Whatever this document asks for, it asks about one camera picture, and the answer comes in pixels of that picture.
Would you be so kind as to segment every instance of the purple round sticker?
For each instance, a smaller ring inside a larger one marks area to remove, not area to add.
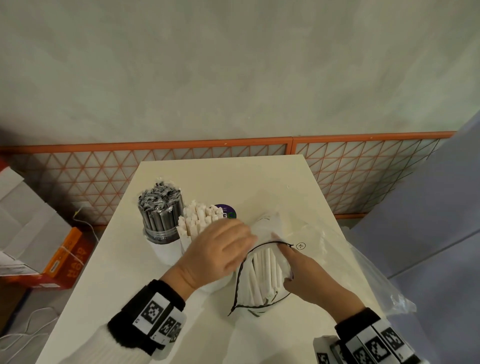
[[[224,204],[218,204],[215,205],[217,207],[221,207],[223,210],[223,217],[225,218],[237,218],[237,213],[233,209],[232,206],[224,205]]]

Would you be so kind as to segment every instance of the concrete wall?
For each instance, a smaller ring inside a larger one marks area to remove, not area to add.
[[[478,0],[0,0],[0,143],[456,130]]]

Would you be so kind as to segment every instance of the person's left hand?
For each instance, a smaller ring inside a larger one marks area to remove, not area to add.
[[[187,300],[196,289],[235,271],[256,241],[240,220],[220,219],[197,236],[162,280]]]

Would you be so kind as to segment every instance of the orange box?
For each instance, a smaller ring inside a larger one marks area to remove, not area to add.
[[[17,282],[30,288],[72,288],[94,245],[77,228],[72,228],[40,274],[6,276],[7,282]]]

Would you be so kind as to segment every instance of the clear plastic bag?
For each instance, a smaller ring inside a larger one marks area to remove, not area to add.
[[[262,305],[255,300],[252,285],[253,255],[259,250],[270,249],[277,261],[283,256],[276,243],[287,243],[303,254],[315,259],[338,283],[356,293],[371,290],[376,302],[364,302],[366,306],[378,306],[386,316],[416,312],[416,306],[406,299],[400,291],[343,235],[337,233],[326,223],[317,220],[307,223],[285,208],[264,214],[254,224],[252,232],[259,236],[257,244],[237,269],[235,299],[232,311],[240,309],[259,317],[284,298],[288,292],[278,290],[274,300],[262,296]],[[288,276],[289,267],[283,266],[283,278]]]

